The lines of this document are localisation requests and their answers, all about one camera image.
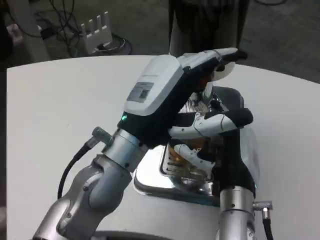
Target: stainless steel tray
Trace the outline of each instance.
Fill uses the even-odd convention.
[[[214,193],[212,181],[187,187],[178,178],[162,174],[166,152],[164,146],[147,152],[134,172],[134,189],[142,195],[219,207],[219,193]]]

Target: robotic arm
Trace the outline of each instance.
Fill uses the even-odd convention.
[[[179,110],[198,88],[201,79],[238,58],[236,48],[185,54],[179,58],[170,55],[153,58],[131,90],[113,136],[97,128],[82,147],[82,153],[77,153],[83,156],[98,142],[105,143],[102,154],[75,176],[69,191],[51,206],[33,240],[90,239],[100,221],[120,204],[132,180],[130,173],[148,149],[166,145],[171,139],[213,136],[251,123],[252,114],[244,108],[241,114],[195,115],[191,124],[174,126]],[[230,184],[234,182],[226,183],[221,191],[223,211],[219,239],[244,240],[247,239],[247,223],[254,224],[255,190],[250,184],[247,188],[242,185],[230,188]],[[241,210],[235,214],[239,216],[234,218],[230,211],[225,211],[230,208]],[[232,238],[231,234],[238,234],[238,237]]]

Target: silver robot arm segment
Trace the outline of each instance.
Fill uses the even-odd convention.
[[[120,204],[148,148],[118,129],[113,143],[74,178],[69,191],[49,209],[33,240],[88,240],[101,220]]]

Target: white tabletop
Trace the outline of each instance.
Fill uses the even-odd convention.
[[[62,172],[96,126],[113,133],[137,77],[152,56],[101,56],[23,65],[7,72],[7,237],[30,239],[56,200]],[[237,65],[217,86],[240,91],[254,115],[260,184],[272,200],[274,239],[320,239],[320,85]],[[90,164],[102,145],[71,170]],[[261,215],[257,237],[266,239]],[[219,209],[139,195],[129,187],[99,230],[174,240],[212,240]]]

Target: label sticker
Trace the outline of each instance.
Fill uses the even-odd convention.
[[[153,82],[137,82],[126,100],[143,103],[146,100],[153,85]]]

